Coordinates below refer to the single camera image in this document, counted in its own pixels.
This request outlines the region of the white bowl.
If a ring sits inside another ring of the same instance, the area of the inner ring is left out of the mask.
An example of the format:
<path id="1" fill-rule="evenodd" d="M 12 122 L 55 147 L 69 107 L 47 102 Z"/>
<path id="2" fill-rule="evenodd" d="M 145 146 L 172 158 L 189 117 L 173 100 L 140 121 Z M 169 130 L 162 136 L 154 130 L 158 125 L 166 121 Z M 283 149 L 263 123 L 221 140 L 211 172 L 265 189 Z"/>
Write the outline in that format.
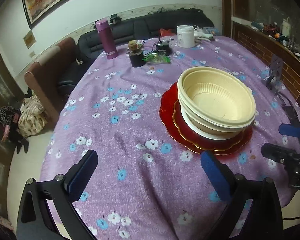
<path id="1" fill-rule="evenodd" d="M 239 135 L 241 131 L 238 132 L 220 132 L 215 131 L 213 129 L 207 128 L 194 120 L 192 120 L 188 114 L 185 112 L 185 109 L 183 107 L 180 108 L 181 115 L 183 117 L 183 120 L 189 126 L 190 129 L 192 129 L 195 133 L 198 135 L 201 135 L 202 137 L 205 137 L 207 139 L 211 140 L 228 140 L 231 138 L 234 138 L 235 136 Z"/>

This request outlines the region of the white plastic jar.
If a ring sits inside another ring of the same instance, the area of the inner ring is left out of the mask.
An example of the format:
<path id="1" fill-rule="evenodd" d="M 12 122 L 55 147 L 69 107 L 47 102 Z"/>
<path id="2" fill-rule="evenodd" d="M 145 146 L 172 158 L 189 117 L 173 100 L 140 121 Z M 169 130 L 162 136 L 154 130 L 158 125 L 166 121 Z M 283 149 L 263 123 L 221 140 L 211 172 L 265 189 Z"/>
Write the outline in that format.
<path id="1" fill-rule="evenodd" d="M 191 25 L 177 26 L 178 46 L 181 48 L 193 48 L 194 42 L 194 27 Z"/>

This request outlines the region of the wooden cabinet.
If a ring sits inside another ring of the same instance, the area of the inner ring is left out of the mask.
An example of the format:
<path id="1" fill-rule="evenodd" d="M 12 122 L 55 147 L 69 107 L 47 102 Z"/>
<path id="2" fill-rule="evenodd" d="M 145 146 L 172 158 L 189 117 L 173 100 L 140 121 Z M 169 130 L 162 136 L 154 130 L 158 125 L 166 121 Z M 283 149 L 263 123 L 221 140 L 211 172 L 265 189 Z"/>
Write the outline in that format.
<path id="1" fill-rule="evenodd" d="M 222 0 L 223 35 L 265 65 L 283 60 L 281 80 L 300 106 L 300 6 L 295 0 Z"/>

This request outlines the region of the large red plate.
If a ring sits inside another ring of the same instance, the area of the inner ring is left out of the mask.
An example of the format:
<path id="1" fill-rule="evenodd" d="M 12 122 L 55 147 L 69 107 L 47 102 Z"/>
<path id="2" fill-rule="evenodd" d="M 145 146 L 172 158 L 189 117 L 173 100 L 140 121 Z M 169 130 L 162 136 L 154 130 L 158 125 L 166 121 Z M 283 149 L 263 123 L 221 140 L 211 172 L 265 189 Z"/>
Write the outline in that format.
<path id="1" fill-rule="evenodd" d="M 197 134 L 183 119 L 176 83 L 162 95 L 159 116 L 169 135 L 176 142 L 198 154 L 208 150 L 214 155 L 230 155 L 246 145 L 253 135 L 251 126 L 228 140 L 211 140 Z"/>

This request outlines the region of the green wrapper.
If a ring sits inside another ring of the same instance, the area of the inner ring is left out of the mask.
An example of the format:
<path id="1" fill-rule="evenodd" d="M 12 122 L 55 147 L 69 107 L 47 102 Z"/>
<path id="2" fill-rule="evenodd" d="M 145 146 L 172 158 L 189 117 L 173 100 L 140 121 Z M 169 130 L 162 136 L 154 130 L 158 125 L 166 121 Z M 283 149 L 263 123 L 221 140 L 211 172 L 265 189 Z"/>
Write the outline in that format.
<path id="1" fill-rule="evenodd" d="M 171 63 L 171 59 L 168 56 L 161 55 L 158 53 L 149 53 L 149 54 L 145 55 L 145 57 L 143 58 L 143 61 L 157 63 L 157 64 Z"/>

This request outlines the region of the black sofa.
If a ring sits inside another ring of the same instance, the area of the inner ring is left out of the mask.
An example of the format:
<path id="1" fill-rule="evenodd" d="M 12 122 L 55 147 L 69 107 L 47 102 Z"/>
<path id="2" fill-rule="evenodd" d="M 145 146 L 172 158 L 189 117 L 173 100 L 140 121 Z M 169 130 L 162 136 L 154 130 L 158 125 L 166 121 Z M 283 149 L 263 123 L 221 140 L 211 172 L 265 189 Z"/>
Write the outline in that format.
<path id="1" fill-rule="evenodd" d="M 179 25 L 197 25 L 198 27 L 214 27 L 213 22 L 200 9 L 175 9 L 153 12 L 121 21 L 110 26 L 115 44 L 126 44 L 130 40 L 147 40 L 161 36 L 160 29 L 174 33 Z M 92 63 L 104 51 L 97 30 L 81 35 L 75 48 L 73 63 L 57 81 L 57 92 L 68 97 Z"/>

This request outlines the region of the white cloth pile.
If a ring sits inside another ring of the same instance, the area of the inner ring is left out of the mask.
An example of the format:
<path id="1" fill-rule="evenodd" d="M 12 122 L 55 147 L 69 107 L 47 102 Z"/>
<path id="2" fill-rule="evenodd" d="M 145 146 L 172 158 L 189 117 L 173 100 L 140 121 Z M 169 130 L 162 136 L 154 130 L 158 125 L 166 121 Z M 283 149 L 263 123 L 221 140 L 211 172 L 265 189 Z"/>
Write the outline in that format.
<path id="1" fill-rule="evenodd" d="M 205 33 L 203 29 L 195 27 L 194 28 L 194 39 L 195 40 L 204 40 L 204 41 L 213 41 L 213 35 L 210 33 Z"/>

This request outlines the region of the cream plastic bowl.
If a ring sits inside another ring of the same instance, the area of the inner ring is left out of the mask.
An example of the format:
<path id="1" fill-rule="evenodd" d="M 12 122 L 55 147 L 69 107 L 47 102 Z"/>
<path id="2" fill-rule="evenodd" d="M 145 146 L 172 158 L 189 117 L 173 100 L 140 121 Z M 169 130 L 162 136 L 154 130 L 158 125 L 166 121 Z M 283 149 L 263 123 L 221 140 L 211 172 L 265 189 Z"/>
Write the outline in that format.
<path id="1" fill-rule="evenodd" d="M 177 82 L 179 102 L 201 119 L 222 128 L 241 129 L 255 118 L 252 91 L 233 75 L 212 67 L 192 67 Z"/>
<path id="2" fill-rule="evenodd" d="M 194 113 L 188 106 L 185 105 L 181 100 L 179 100 L 180 106 L 181 106 L 181 112 L 185 113 L 187 115 L 187 118 L 189 121 L 196 126 L 198 129 L 201 129 L 202 131 L 206 131 L 208 133 L 234 133 L 234 132 L 240 132 L 243 131 L 249 126 L 245 126 L 243 128 L 226 128 L 226 127 L 221 127 L 216 124 L 213 124 L 209 121 L 206 121 L 202 118 L 200 118 L 198 115 Z"/>

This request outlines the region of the black small gadget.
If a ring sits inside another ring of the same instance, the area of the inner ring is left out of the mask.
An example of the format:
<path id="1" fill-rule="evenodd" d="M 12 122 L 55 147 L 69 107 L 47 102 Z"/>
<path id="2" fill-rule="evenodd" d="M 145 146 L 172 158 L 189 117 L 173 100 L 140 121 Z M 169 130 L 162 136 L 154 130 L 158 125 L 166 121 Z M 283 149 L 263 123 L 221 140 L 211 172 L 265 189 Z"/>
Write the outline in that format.
<path id="1" fill-rule="evenodd" d="M 170 49 L 170 42 L 166 40 L 160 40 L 158 42 L 155 42 L 154 44 L 155 49 L 154 52 L 159 55 L 165 55 L 170 56 L 171 49 Z"/>

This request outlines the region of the beige blanket on floor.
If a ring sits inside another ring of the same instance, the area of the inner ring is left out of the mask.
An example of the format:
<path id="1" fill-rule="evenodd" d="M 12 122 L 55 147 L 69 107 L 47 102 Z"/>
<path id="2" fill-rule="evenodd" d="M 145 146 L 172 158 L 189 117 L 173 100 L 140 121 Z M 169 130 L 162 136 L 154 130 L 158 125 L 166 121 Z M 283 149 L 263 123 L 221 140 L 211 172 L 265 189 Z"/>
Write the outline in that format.
<path id="1" fill-rule="evenodd" d="M 25 98 L 20 108 L 18 128 L 21 135 L 28 138 L 39 134 L 48 123 L 48 115 L 37 95 Z"/>

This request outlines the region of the purple thermos bottle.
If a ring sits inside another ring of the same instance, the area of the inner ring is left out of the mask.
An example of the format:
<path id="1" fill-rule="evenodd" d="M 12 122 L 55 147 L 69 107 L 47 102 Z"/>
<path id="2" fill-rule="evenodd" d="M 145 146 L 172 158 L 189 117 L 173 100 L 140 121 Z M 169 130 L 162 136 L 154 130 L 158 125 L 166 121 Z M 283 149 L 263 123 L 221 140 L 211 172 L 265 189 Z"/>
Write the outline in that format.
<path id="1" fill-rule="evenodd" d="M 106 18 L 95 22 L 96 30 L 100 36 L 103 44 L 103 49 L 106 52 L 107 59 L 111 60 L 118 57 L 118 51 L 115 46 L 113 35 L 110 29 L 110 25 Z"/>

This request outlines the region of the black small cup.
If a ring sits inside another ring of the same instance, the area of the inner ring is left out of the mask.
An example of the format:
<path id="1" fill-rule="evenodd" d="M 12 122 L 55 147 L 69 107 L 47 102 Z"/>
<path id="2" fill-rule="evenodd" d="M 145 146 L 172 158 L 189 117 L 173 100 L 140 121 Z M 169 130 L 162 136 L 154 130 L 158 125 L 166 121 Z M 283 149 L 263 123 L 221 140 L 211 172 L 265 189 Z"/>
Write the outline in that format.
<path id="1" fill-rule="evenodd" d="M 146 61 L 144 60 L 145 56 L 143 54 L 143 51 L 131 51 L 129 52 L 129 59 L 131 62 L 132 67 L 138 68 L 142 67 L 146 64 Z"/>

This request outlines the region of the purple floral tablecloth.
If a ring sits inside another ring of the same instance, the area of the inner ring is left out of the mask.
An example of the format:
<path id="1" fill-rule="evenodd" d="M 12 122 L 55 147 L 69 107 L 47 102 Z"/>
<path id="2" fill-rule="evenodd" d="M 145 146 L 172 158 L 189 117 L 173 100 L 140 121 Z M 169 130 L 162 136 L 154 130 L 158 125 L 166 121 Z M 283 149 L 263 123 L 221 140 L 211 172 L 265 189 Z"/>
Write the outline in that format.
<path id="1" fill-rule="evenodd" d="M 242 81 L 256 101 L 251 140 L 226 159 L 251 180 L 273 178 L 280 203 L 294 191 L 282 165 L 262 156 L 273 143 L 299 150 L 295 138 L 279 134 L 288 118 L 262 84 L 268 67 L 230 38 L 192 49 L 173 48 L 169 64 L 132 67 L 120 55 L 100 55 L 61 111 L 43 161 L 41 180 L 66 173 L 87 150 L 98 166 L 74 207 L 98 239 L 201 239 L 225 208 L 200 165 L 198 154 L 173 140 L 159 116 L 163 93 L 194 66 L 210 66 Z"/>

